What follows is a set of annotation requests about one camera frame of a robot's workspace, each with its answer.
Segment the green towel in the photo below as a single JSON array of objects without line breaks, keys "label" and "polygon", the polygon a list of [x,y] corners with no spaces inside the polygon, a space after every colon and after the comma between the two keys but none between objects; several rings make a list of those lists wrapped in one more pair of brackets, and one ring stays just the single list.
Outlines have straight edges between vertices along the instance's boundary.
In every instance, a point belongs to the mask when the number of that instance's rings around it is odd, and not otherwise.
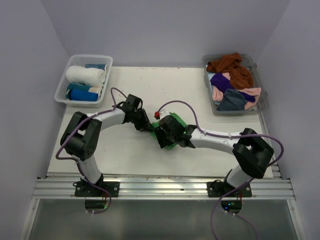
[{"label": "green towel", "polygon": [[[175,121],[178,123],[178,126],[181,126],[181,127],[183,127],[183,128],[185,128],[186,126],[187,126],[187,124],[182,120],[182,118],[179,116],[179,115],[177,115],[176,113],[174,113],[174,112],[169,112],[170,113],[170,115],[167,115],[167,116],[170,116],[170,118],[169,118],[169,120],[173,120],[173,119],[175,119]],[[162,124],[160,124],[160,122],[162,121],[162,120],[164,120],[164,118],[163,119],[161,119],[161,120],[157,120],[157,121],[155,121],[155,122],[152,122],[151,124],[152,124],[152,127],[153,128],[155,128],[155,127],[160,127],[166,134],[168,134],[168,137],[169,137],[169,139],[172,141],[172,142],[174,142],[173,141],[173,132],[174,132],[174,129],[171,127],[171,128],[169,128],[167,125],[165,125],[164,123],[162,123]]]}]

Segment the white towel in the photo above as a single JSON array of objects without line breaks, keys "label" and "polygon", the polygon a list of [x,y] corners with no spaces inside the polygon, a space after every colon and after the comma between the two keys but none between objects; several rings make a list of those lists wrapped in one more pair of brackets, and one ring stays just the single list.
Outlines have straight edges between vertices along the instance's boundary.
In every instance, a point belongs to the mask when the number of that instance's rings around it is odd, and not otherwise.
[{"label": "white towel", "polygon": [[65,78],[70,83],[102,88],[106,81],[106,72],[97,68],[72,65],[67,69]]}]

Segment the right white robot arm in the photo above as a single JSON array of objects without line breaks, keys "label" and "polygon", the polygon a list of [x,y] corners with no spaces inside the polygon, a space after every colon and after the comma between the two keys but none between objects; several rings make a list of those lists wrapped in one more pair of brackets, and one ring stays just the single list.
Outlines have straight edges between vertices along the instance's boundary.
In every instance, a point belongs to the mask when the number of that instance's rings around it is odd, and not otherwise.
[{"label": "right white robot arm", "polygon": [[179,145],[182,148],[205,148],[233,155],[238,165],[224,179],[223,192],[235,196],[241,185],[251,178],[262,179],[274,154],[274,149],[251,128],[225,138],[218,133],[199,130],[196,125],[183,125],[172,114],[160,114],[154,133],[161,148]]}]

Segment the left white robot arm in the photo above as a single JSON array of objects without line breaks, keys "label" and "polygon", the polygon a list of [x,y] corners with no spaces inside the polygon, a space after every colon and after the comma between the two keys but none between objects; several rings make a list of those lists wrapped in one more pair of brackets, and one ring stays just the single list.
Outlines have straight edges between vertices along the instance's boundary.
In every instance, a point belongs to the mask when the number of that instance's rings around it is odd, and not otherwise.
[{"label": "left white robot arm", "polygon": [[100,132],[126,123],[133,124],[139,132],[152,132],[152,124],[142,105],[141,98],[130,94],[126,100],[115,104],[109,110],[92,114],[78,111],[68,123],[55,157],[58,160],[75,161],[87,182],[86,190],[92,196],[99,196],[104,190],[104,184],[100,181],[103,174],[98,169],[94,156]]}]

